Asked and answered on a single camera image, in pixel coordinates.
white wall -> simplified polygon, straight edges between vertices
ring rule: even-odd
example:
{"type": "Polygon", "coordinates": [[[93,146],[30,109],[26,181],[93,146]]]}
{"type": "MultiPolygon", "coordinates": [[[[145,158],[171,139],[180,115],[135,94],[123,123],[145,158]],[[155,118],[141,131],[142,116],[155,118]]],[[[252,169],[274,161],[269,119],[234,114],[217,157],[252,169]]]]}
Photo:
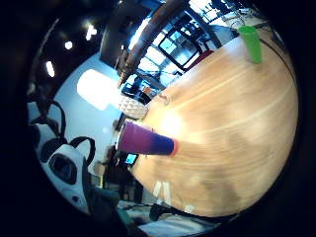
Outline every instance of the white wall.
{"type": "MultiPolygon", "coordinates": [[[[99,111],[79,96],[77,93],[77,82],[82,73],[88,69],[94,69],[116,81],[119,79],[114,69],[99,60],[99,53],[97,53],[82,63],[68,77],[57,92],[54,100],[59,102],[66,113],[65,137],[67,140],[70,141],[72,138],[81,135],[94,138],[96,141],[94,162],[97,160],[104,161],[107,146],[114,142],[113,121],[119,119],[120,111],[112,105],[108,105],[103,111],[99,111]]],[[[59,111],[55,107],[51,107],[48,115],[59,121],[59,111]]],[[[82,145],[78,146],[78,149],[83,154],[88,154],[89,143],[82,143],[82,145]]],[[[92,169],[94,162],[89,167],[89,172],[91,173],[94,173],[92,169]]]]}

table surface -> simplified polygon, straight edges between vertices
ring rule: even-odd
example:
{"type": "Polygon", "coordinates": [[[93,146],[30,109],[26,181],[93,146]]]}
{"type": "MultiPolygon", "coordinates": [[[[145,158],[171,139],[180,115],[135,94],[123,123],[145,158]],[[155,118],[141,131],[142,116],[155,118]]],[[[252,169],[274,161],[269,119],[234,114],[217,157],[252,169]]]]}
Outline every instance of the table surface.
{"type": "Polygon", "coordinates": [[[150,103],[143,123],[178,139],[175,156],[141,155],[131,169],[153,195],[201,216],[239,212],[276,180],[291,148],[297,94],[280,58],[262,44],[250,62],[242,41],[229,42],[150,103]]]}

